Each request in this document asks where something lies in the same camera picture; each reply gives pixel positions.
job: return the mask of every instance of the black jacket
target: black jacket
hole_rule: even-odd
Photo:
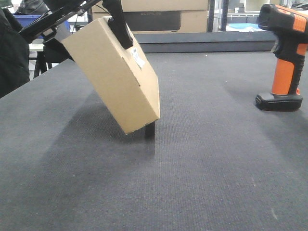
[[[18,34],[21,28],[0,9],[0,98],[29,81],[29,45]]]

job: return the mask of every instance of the drill handle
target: drill handle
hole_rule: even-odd
[[[278,35],[276,72],[272,93],[277,95],[296,94],[302,74],[308,44],[293,35]]]

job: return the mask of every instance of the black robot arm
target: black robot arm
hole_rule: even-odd
[[[84,14],[100,0],[88,0],[85,4],[83,4],[84,0],[44,0],[44,2],[50,11],[19,32],[27,43],[31,43],[40,35],[45,40],[52,38],[56,34],[58,25],[76,14]],[[133,42],[123,16],[121,1],[103,0],[103,6],[112,16],[108,24],[119,42],[125,49],[131,47]]]

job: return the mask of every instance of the black stand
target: black stand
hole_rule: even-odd
[[[220,31],[225,32],[227,26],[229,0],[223,0],[222,3],[222,17],[221,17],[221,29]]]

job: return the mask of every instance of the gray carpet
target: gray carpet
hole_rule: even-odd
[[[0,230],[308,231],[308,71],[296,112],[258,110],[271,53],[147,54],[154,140],[125,136],[66,61],[0,100]]]

